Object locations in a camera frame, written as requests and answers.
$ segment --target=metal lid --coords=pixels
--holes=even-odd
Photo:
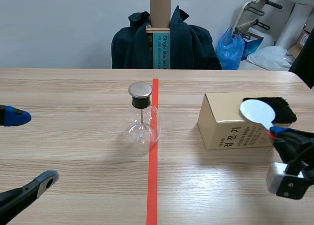
[[[153,92],[150,84],[145,82],[133,83],[129,86],[129,94],[136,99],[148,98]]]

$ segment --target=white wall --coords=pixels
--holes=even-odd
[[[208,29],[216,46],[246,1],[173,0],[173,9],[179,5],[189,24]],[[290,9],[268,7],[276,17],[264,22],[278,37]],[[145,10],[149,0],[0,0],[0,67],[110,68],[114,34]]]

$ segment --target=wooden table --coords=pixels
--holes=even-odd
[[[148,146],[122,131],[128,86],[159,78],[159,225],[314,223],[301,201],[267,192],[272,148],[206,151],[196,125],[207,92],[276,91],[314,132],[314,93],[294,74],[254,71],[0,69],[0,104],[32,114],[0,128],[0,191],[57,169],[60,180],[12,225],[145,225]]]

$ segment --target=cardboard piece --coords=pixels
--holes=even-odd
[[[154,28],[169,28],[171,0],[150,0],[151,25]]]
[[[309,35],[310,33],[308,31],[303,30],[296,45],[288,50],[294,58],[297,58],[299,56],[300,52],[302,51],[302,48],[304,47],[305,43],[309,38]]]
[[[198,119],[205,148],[210,150],[271,146],[267,130],[261,124],[245,120],[240,113],[244,98],[260,97],[277,96],[274,92],[205,94]]]

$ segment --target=black brush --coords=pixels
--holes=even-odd
[[[296,115],[289,107],[289,104],[287,103],[287,101],[283,98],[267,98],[267,97],[245,98],[243,99],[243,101],[250,100],[250,99],[263,101],[274,109],[276,113],[276,118],[273,121],[273,123],[291,124],[291,123],[296,122],[297,120]]]

